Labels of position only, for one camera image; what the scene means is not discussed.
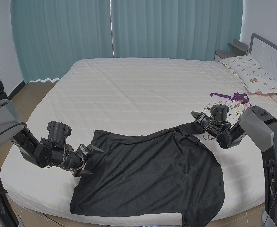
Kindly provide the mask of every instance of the wall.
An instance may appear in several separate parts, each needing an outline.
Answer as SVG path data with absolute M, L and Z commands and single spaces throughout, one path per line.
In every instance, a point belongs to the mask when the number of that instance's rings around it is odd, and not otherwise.
M 12 40 L 10 0 L 0 0 L 0 77 L 7 95 L 23 81 Z
M 251 34 L 277 45 L 277 0 L 244 0 L 240 40 L 250 46 Z

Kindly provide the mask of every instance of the bed headboard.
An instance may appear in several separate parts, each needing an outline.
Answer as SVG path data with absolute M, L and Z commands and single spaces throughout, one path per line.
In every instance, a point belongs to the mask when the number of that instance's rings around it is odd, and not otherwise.
M 277 81 L 277 45 L 252 33 L 249 53 Z

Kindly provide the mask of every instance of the black cylindrical motor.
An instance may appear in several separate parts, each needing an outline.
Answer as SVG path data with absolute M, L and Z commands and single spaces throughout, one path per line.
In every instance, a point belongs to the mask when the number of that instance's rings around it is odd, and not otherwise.
M 216 104 L 211 108 L 211 115 L 213 117 L 213 123 L 221 125 L 223 122 L 227 121 L 227 115 L 229 112 L 229 107 L 227 105 Z
M 71 135 L 71 127 L 64 123 L 51 121 L 47 125 L 49 131 L 48 139 L 56 142 L 59 145 L 65 143 L 65 138 Z

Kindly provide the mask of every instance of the teal curtain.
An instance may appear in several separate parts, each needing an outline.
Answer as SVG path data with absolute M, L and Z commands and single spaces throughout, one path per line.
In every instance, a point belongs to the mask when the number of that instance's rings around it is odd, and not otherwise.
M 61 78 L 84 58 L 113 57 L 109 0 L 11 0 L 25 83 Z
M 242 0 L 111 0 L 115 57 L 214 60 L 239 39 Z

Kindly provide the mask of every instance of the pillowcase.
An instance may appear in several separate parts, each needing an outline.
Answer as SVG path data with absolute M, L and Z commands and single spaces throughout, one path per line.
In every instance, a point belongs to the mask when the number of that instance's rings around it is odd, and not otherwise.
M 239 77 L 251 93 L 277 93 L 277 82 L 254 59 L 252 55 L 230 57 L 220 61 Z

